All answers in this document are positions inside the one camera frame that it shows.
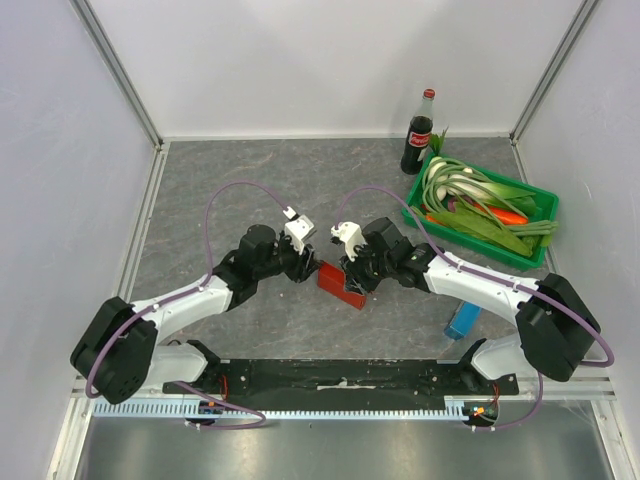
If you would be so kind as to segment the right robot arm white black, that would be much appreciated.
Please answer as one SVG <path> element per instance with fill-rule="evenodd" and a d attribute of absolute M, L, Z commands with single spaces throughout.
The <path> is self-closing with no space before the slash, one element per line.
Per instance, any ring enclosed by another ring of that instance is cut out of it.
<path fill-rule="evenodd" d="M 584 362 L 600 326 L 562 276 L 523 278 L 438 253 L 428 243 L 414 245 L 387 217 L 360 227 L 341 222 L 331 229 L 343 245 L 340 266 L 348 291 L 369 294 L 385 279 L 409 289 L 457 298 L 508 321 L 516 333 L 482 340 L 458 368 L 467 392 L 483 392 L 507 374 L 538 372 L 566 382 Z"/>

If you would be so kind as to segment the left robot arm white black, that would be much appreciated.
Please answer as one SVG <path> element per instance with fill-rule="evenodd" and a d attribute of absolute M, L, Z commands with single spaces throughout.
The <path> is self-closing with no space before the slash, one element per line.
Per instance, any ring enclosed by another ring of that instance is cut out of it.
<path fill-rule="evenodd" d="M 143 387 L 174 380 L 211 392 L 220 378 L 217 357 L 199 341 L 168 346 L 165 339 L 242 305 L 262 280 L 281 274 L 295 283 L 307 280 L 319 267 L 309 243 L 314 230 L 304 216 L 287 222 L 281 233 L 253 225 L 204 277 L 147 300 L 106 300 L 70 355 L 89 397 L 119 404 Z"/>

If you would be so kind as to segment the red paper box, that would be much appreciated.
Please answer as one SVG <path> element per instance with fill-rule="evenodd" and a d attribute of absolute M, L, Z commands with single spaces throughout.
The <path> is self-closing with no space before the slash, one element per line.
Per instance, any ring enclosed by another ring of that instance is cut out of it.
<path fill-rule="evenodd" d="M 323 262 L 321 264 L 317 275 L 317 286 L 358 310 L 362 310 L 366 304 L 364 295 L 346 290 L 344 272 L 330 263 Z"/>

